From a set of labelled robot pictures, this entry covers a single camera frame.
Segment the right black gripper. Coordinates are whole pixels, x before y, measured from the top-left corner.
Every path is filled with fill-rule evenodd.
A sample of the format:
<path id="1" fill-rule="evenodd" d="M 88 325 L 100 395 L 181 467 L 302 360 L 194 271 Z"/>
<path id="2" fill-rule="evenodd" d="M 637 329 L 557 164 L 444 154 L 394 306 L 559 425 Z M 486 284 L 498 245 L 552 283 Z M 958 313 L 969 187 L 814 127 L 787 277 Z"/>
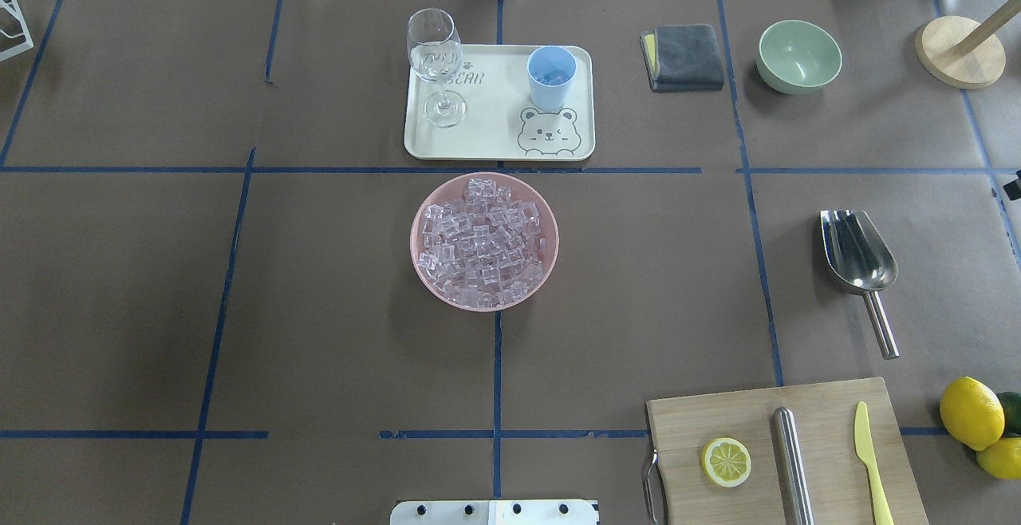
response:
<path id="1" fill-rule="evenodd" d="M 1017 201 L 1021 199 L 1021 179 L 1020 176 L 1016 176 L 1011 182 L 1003 185 L 1003 194 L 1009 201 Z"/>

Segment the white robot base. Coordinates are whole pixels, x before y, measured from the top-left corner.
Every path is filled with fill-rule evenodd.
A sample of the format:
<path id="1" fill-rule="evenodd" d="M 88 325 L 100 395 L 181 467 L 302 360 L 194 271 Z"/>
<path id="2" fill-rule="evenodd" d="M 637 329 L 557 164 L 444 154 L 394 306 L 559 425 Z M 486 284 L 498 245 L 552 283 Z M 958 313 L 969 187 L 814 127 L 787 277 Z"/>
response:
<path id="1" fill-rule="evenodd" d="M 599 524 L 598 503 L 586 499 L 405 500 L 390 524 Z"/>

